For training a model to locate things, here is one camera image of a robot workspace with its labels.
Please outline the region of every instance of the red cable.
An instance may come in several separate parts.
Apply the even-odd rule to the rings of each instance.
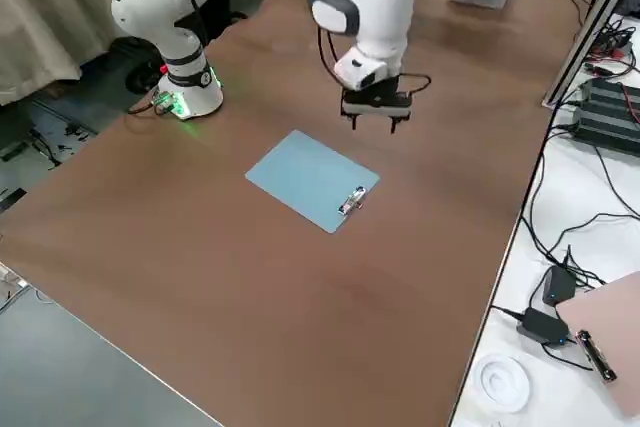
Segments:
[[[631,114],[631,117],[633,117],[634,120],[638,124],[640,124],[640,117],[638,117],[638,114],[636,113],[636,111],[633,110],[633,106],[631,105],[631,100],[629,100],[629,93],[627,92],[627,86],[621,82],[619,82],[618,85],[622,88],[622,93],[624,94],[624,98],[627,101],[627,107],[629,108],[629,113]]]

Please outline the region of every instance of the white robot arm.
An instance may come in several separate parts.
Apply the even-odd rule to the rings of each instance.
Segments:
[[[156,99],[181,119],[209,114],[222,104],[222,90],[197,35],[175,27],[206,0],[113,0],[111,12],[130,35],[153,43],[167,73],[158,83]]]
[[[397,89],[414,0],[307,1],[320,28],[356,39],[333,68],[345,87],[342,114],[354,128],[360,114],[389,116],[393,132],[411,114],[411,96]]]

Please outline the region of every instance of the beige curtain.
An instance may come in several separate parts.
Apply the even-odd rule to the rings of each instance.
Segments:
[[[118,35],[110,8],[111,0],[0,0],[0,105],[80,78],[80,64]]]

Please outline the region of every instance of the brown table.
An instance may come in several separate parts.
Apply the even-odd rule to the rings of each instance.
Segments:
[[[390,136],[340,118],[305,0],[266,0],[208,48],[220,112],[120,118],[2,217],[0,259],[227,427],[443,426],[575,18],[416,0],[433,85]],[[380,174],[335,235],[244,178],[293,129]]]

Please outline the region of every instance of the white table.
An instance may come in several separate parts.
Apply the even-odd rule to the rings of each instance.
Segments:
[[[640,22],[625,19],[624,25],[638,26],[633,40],[640,46]],[[624,66],[615,63],[600,65],[613,71],[624,70]],[[587,79],[586,73],[580,73],[574,79],[574,87]],[[640,74],[632,73],[622,80],[626,85],[640,87]],[[571,123],[571,109],[560,112],[556,123]],[[534,204],[534,227],[546,247],[553,245],[563,229],[587,221],[598,212],[627,213],[611,192],[593,149],[565,137],[568,136],[553,139],[546,146],[544,183]],[[621,196],[640,210],[640,159],[605,149],[601,152]],[[539,178],[538,170],[535,185]],[[554,254],[562,259],[567,245],[571,244],[572,253],[583,269],[612,281],[640,270],[638,239],[639,222],[605,220],[568,234]],[[548,265],[535,249],[524,224],[517,224],[493,304],[524,311]],[[542,303],[540,294],[533,306],[553,315],[553,309]],[[529,403],[517,414],[489,413],[480,407],[472,375],[469,375],[453,427],[640,427],[640,417],[625,419],[617,412],[597,374],[551,359],[539,344],[519,335],[515,326],[514,319],[496,310],[490,311],[471,372],[473,365],[488,353],[506,354],[516,359],[530,381]],[[588,365],[577,345],[553,352]]]

